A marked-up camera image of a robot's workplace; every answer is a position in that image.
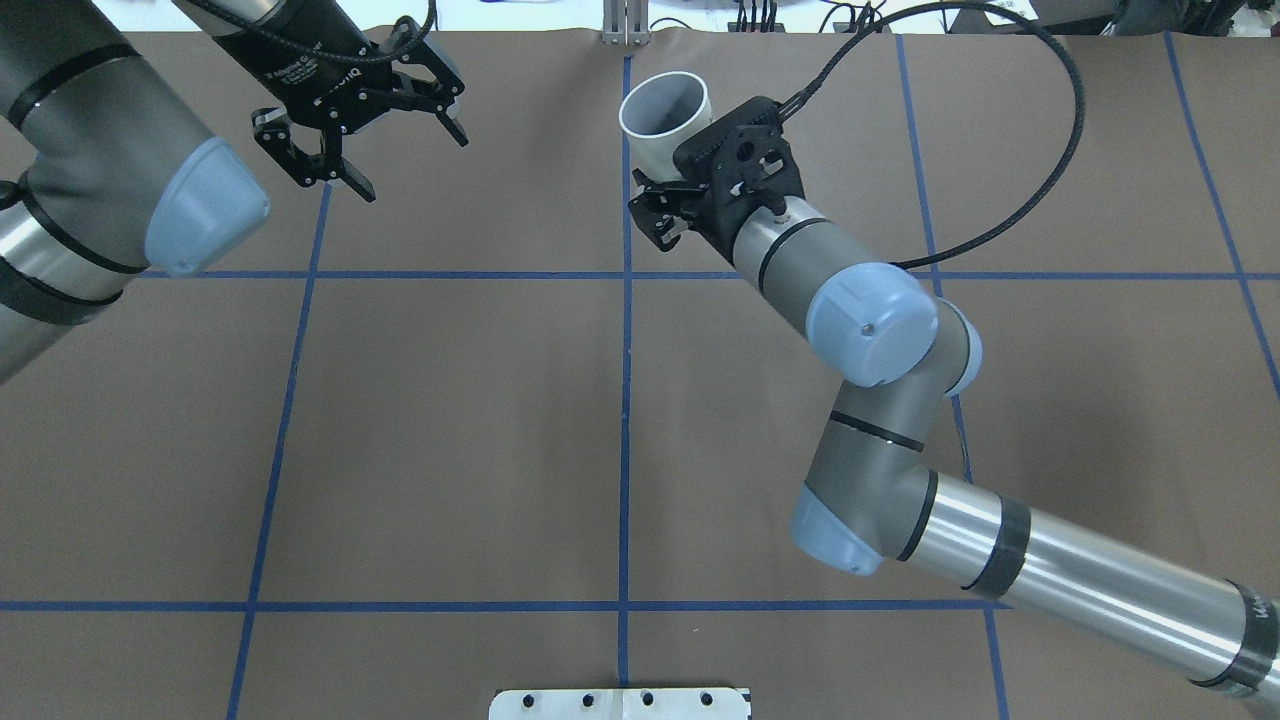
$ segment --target silver metal tube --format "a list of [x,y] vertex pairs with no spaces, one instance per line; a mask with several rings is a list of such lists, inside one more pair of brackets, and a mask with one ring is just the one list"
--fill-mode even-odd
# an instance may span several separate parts
[[878,260],[801,197],[787,197],[781,218],[760,208],[733,241],[733,266],[800,334],[823,283],[845,268]]
[[[1025,516],[1024,533],[1011,529],[1018,516]],[[1247,588],[946,475],[940,477],[933,509],[908,561],[1012,607],[1102,635],[1199,684],[1236,665],[1253,632],[1251,614],[1272,621],[1275,614],[1274,603],[1261,597],[1247,605]],[[1256,680],[1257,698],[1276,705],[1274,644],[1270,652],[1270,665]],[[1219,689],[1253,694],[1230,680]]]
[[109,270],[70,251],[22,204],[0,210],[0,259],[23,275],[81,300],[106,300],[134,277]]

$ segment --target white pvc pipe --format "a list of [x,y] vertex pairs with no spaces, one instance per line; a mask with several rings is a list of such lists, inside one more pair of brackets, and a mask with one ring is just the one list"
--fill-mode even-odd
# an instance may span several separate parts
[[671,155],[712,124],[712,101],[703,78],[686,72],[654,76],[618,108],[618,124],[631,140],[631,163],[658,182],[681,179]]

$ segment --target metal bracket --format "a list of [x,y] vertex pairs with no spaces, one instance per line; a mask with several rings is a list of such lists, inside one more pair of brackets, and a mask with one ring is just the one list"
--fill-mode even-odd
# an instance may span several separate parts
[[337,119],[325,123],[320,136],[320,154],[308,155],[293,142],[289,115],[283,108],[264,108],[253,113],[253,138],[280,168],[302,187],[317,182],[342,181],[356,191],[356,195],[372,202],[376,199],[374,186],[360,170],[342,156],[342,135],[346,128]]
[[649,45],[649,0],[604,0],[605,45]]
[[489,720],[750,720],[745,688],[506,691]]

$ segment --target black band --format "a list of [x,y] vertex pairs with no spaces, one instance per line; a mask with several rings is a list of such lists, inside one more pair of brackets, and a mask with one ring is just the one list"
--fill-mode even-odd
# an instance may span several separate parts
[[908,450],[914,450],[916,452],[923,452],[924,451],[924,443],[920,442],[920,441],[918,441],[918,439],[911,439],[911,438],[909,438],[906,436],[900,436],[900,434],[895,433],[893,430],[887,430],[887,429],[884,429],[884,428],[882,428],[879,425],[873,425],[873,424],[868,423],[867,420],[859,420],[858,418],[851,418],[851,416],[845,415],[844,413],[841,413],[838,410],[832,410],[831,411],[831,421],[840,423],[841,425],[846,425],[846,427],[854,428],[855,430],[864,432],[864,433],[867,433],[869,436],[876,436],[876,437],[878,437],[881,439],[886,439],[888,442],[892,442],[893,445],[901,445],[902,447],[905,447]]
[[45,232],[51,234],[54,240],[63,243],[67,250],[70,250],[90,263],[93,263],[99,268],[111,270],[113,273],[120,273],[122,275],[136,275],[142,270],[146,270],[146,268],[134,268],[133,265],[116,263],[115,260],[104,258],[88,247],[84,247],[81,241],[72,237],[72,233],[64,231],[61,225],[50,218],[49,213],[40,206],[40,201],[36,200],[36,196],[31,193],[31,188],[27,187],[26,174],[18,179],[18,187],[22,188],[22,204],[27,206],[27,211],[31,213],[31,217],[35,218],[36,222],[40,223],[40,227],[45,228]]
[[49,97],[55,90],[67,83],[67,81],[87,73],[93,68],[110,63],[111,60],[119,60],[120,58],[133,58],[137,56],[138,51],[134,50],[128,44],[116,45],[104,45],[88,53],[77,55],[70,60],[67,60],[61,65],[49,70],[40,79],[27,86],[18,95],[18,99],[13,101],[9,106],[9,111],[5,117],[13,123],[13,127],[22,129],[22,123],[27,119],[27,115],[40,104],[41,100]]
[[47,284],[19,273],[0,258],[0,305],[50,325],[83,325],[108,305],[119,300],[116,292],[106,300],[81,300],[58,292]]
[[1244,601],[1244,637],[1240,638],[1240,652],[1228,665],[1221,675],[1212,680],[1192,680],[1193,685],[1216,688],[1235,683],[1258,689],[1262,680],[1271,673],[1280,650],[1280,619],[1271,600],[1244,585],[1235,585]]
[[920,516],[915,519],[915,529],[911,530],[911,537],[906,541],[906,547],[897,556],[899,562],[910,560],[915,548],[920,544],[920,538],[924,537],[924,527],[929,524],[929,515],[933,514],[933,501],[937,497],[938,473],[937,470],[929,470],[929,489],[924,492],[924,506],[920,507]]
[[1027,562],[1027,543],[1032,538],[1032,511],[1015,500],[1000,498],[1000,530],[996,546],[978,579],[963,589],[973,591],[986,600],[1000,600],[1014,585]]
[[818,223],[829,223],[829,222],[831,220],[828,220],[827,218],[809,218],[808,220],[800,220],[799,223],[785,229],[782,234],[780,234],[778,238],[773,241],[773,245],[771,245],[769,250],[764,254],[764,259],[760,260],[760,275],[755,279],[755,287],[760,290],[760,295],[764,295],[764,270],[768,269],[769,260],[773,260],[773,254],[777,252],[780,247],[782,247],[782,243],[791,240],[791,236],[805,229],[809,225],[815,225]]

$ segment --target gray arm segment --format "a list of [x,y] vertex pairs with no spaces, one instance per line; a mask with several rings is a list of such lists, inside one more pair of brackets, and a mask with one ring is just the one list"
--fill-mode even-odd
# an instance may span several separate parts
[[88,0],[0,4],[0,111],[38,151],[0,204],[0,383],[147,266],[196,273],[266,219],[248,169]]

